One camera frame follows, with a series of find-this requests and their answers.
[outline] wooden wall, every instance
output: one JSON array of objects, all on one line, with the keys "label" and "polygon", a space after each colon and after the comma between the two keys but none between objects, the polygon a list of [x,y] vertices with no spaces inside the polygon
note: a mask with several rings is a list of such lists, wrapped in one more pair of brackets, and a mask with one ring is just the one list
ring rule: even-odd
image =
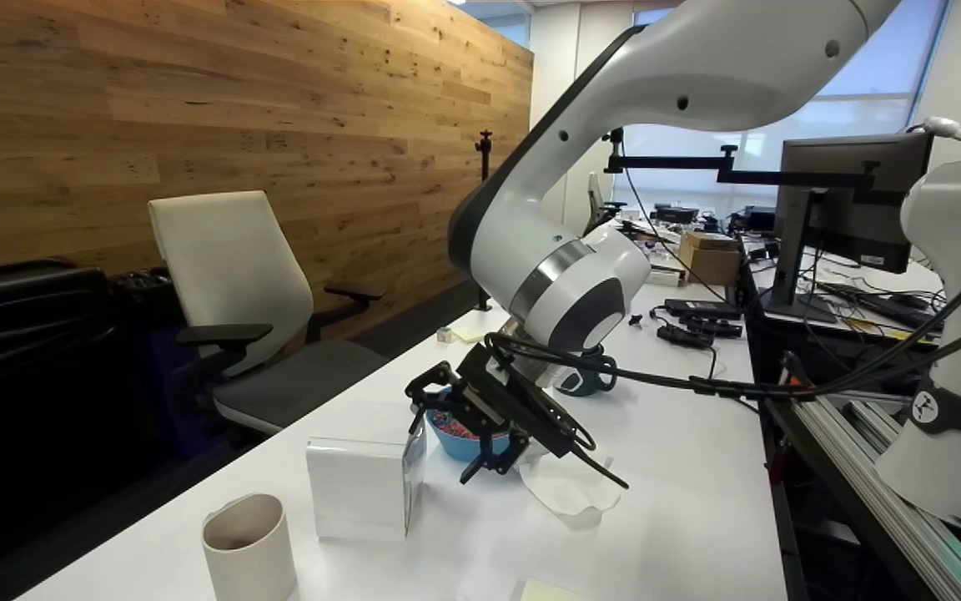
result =
[{"label": "wooden wall", "polygon": [[443,0],[0,0],[0,262],[143,269],[150,197],[259,188],[313,288],[384,293],[360,326],[457,281],[472,143],[496,165],[526,98]]}]

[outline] white box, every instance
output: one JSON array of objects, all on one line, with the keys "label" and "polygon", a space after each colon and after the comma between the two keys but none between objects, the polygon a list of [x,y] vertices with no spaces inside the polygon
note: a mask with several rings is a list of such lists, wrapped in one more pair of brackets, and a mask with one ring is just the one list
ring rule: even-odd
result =
[{"label": "white box", "polygon": [[313,436],[308,443],[321,536],[402,539],[419,505],[423,433],[394,439]]}]

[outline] cup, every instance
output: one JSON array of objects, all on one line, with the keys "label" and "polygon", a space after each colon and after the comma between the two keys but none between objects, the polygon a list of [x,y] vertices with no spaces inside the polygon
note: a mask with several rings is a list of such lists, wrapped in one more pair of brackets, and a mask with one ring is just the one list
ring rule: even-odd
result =
[{"label": "cup", "polygon": [[285,601],[296,587],[282,505],[248,495],[203,525],[203,552],[216,601]]}]

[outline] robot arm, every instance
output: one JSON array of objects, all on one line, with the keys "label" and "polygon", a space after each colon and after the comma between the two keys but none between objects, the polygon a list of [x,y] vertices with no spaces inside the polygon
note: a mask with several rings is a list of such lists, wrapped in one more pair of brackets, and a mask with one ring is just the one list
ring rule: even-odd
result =
[{"label": "robot arm", "polygon": [[576,240],[537,200],[625,124],[747,130],[795,114],[885,24],[896,0],[689,0],[616,35],[449,219],[449,259],[526,336],[600,342],[628,312],[647,259],[619,234]]}]

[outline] white chair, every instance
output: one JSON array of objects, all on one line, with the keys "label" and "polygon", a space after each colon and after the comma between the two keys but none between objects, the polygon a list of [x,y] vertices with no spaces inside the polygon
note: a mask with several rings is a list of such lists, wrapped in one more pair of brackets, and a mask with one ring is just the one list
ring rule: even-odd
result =
[{"label": "white chair", "polygon": [[146,202],[156,250],[181,298],[183,342],[199,351],[219,418],[272,433],[384,364],[354,340],[321,340],[321,325],[362,310],[313,312],[300,269],[262,191],[156,197]]}]

